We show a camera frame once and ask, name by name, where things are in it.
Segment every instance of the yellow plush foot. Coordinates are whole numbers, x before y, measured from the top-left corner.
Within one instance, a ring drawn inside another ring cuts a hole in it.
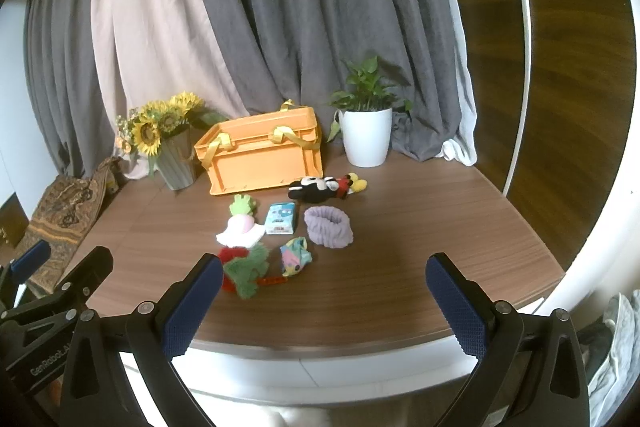
[[[353,185],[350,187],[353,192],[362,192],[367,188],[367,181],[358,178],[358,175],[355,172],[349,172],[349,177],[353,182]]]

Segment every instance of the white wall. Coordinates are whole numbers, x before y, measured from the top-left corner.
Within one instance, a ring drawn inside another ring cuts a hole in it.
[[[14,186],[11,184],[9,174],[7,174],[4,167],[4,160],[2,159],[2,153],[0,152],[0,206],[14,193]]]
[[[631,0],[640,55],[640,0]],[[564,279],[537,314],[574,310],[576,327],[596,319],[609,298],[640,288],[640,89],[636,94],[625,152],[607,202]]]
[[[25,13],[24,0],[7,0],[0,8],[0,155],[12,192],[15,190],[25,214],[31,218],[45,188],[58,173],[36,123],[27,92]]]

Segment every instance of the mickey mouse plush toy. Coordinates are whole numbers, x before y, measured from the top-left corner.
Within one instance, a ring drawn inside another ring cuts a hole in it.
[[[291,200],[302,200],[306,203],[322,203],[329,198],[335,198],[338,193],[338,180],[332,176],[326,178],[316,178],[306,176],[300,181],[289,185],[289,198]]]
[[[366,187],[366,180],[358,178],[355,172],[349,172],[342,178],[307,176],[289,185],[289,198],[306,203],[322,203],[329,198],[344,199],[347,194],[361,192]]]

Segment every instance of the white curtain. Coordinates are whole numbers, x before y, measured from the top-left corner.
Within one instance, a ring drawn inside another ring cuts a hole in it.
[[[247,115],[202,0],[92,0],[104,105],[116,115],[193,91],[229,118]]]
[[[462,27],[458,0],[449,0],[449,6],[453,20],[453,31],[456,36],[456,85],[458,86],[462,119],[456,135],[442,144],[442,150],[436,158],[458,160],[464,165],[471,166],[478,159],[474,143],[474,129],[478,115],[476,114],[474,90],[471,85],[471,74],[466,66],[465,30]]]

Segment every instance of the screw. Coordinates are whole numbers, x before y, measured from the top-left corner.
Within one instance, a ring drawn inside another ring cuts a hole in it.
[[[567,320],[569,320],[569,314],[566,312],[566,310],[563,310],[561,308],[558,308],[556,310],[556,317],[558,317],[562,322],[566,322]]]
[[[509,315],[511,313],[511,305],[507,301],[497,301],[495,310],[502,315]]]
[[[84,310],[81,314],[80,314],[80,320],[82,322],[89,322],[92,318],[94,318],[94,311],[93,310]]]
[[[154,310],[153,302],[144,301],[142,304],[138,305],[138,313],[140,315],[146,315],[151,313]]]

